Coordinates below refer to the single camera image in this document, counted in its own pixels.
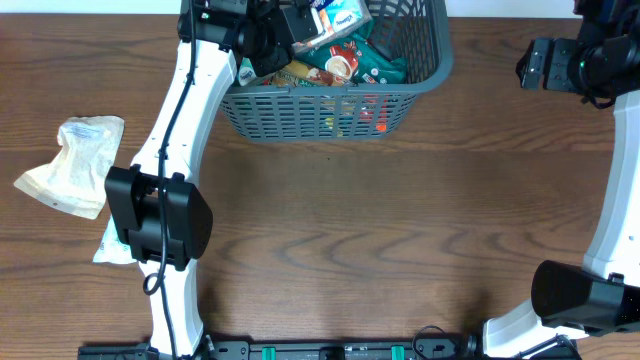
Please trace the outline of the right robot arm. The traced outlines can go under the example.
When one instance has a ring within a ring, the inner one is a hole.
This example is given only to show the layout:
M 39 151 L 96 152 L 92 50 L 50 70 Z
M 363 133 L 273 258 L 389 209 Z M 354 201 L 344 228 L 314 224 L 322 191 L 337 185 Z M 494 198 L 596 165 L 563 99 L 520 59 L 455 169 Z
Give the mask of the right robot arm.
M 597 226 L 579 264 L 543 261 L 529 297 L 486 320 L 465 359 L 576 359 L 578 341 L 639 330 L 639 4 L 578 0 L 574 38 L 533 40 L 516 67 L 524 89 L 573 93 L 613 115 Z

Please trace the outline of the Kleenex tissue multipack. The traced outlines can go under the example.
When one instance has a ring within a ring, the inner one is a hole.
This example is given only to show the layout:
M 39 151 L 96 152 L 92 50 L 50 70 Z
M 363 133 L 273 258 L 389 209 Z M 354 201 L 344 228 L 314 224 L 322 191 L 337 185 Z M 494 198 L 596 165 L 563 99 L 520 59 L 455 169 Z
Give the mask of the Kleenex tissue multipack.
M 320 47 L 334 39 L 345 37 L 373 20 L 365 1 L 310 1 L 310 4 L 317 11 L 324 32 L 304 44 L 296 46 L 292 61 L 297 60 L 296 57 L 299 54 Z M 240 86 L 258 85 L 268 76 L 258 77 L 251 62 L 244 58 L 237 75 L 237 82 Z

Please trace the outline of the green Nescafe coffee bag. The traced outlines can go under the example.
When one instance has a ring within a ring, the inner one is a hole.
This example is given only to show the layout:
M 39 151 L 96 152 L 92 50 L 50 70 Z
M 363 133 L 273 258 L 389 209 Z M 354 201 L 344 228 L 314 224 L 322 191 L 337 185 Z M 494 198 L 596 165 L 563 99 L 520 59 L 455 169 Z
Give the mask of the green Nescafe coffee bag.
M 296 59 L 351 83 L 402 84 L 407 60 L 389 60 L 370 42 L 375 22 L 369 21 L 351 34 L 299 54 Z

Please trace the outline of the grey plastic basket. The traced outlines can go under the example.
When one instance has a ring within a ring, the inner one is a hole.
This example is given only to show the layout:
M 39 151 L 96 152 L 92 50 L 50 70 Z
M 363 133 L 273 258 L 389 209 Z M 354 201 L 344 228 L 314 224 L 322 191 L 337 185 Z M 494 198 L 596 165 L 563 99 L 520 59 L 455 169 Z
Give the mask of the grey plastic basket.
M 375 139 L 392 133 L 414 102 L 449 76 L 454 56 L 445 0 L 370 1 L 358 30 L 386 60 L 403 64 L 399 84 L 233 86 L 221 110 L 255 142 Z

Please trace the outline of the red spaghetti pasta pack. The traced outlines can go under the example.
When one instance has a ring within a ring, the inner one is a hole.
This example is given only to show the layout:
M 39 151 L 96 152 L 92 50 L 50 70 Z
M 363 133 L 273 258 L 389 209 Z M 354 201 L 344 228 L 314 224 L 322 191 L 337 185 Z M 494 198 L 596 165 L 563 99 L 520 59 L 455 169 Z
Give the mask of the red spaghetti pasta pack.
M 294 60 L 283 69 L 262 80 L 261 84 L 304 88 L 343 87 L 351 85 L 351 81 L 346 77 Z M 322 98 L 328 99 L 328 102 L 322 102 L 317 113 L 321 117 L 323 127 L 327 130 L 332 130 L 334 128 L 334 118 L 330 116 L 330 113 L 335 110 L 334 102 L 331 101 L 328 95 L 322 95 Z

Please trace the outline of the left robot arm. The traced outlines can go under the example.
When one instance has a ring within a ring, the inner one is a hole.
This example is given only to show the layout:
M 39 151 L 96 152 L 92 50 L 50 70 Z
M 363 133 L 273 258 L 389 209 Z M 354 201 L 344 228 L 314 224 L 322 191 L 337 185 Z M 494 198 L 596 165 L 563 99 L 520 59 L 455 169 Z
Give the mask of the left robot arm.
M 196 270 L 213 227 L 199 178 L 216 113 L 241 60 L 259 75 L 274 73 L 321 28 L 307 1 L 182 2 L 175 72 L 157 120 L 131 164 L 111 167 L 105 180 L 118 240 L 141 269 L 151 304 L 150 341 L 135 355 L 211 357 Z

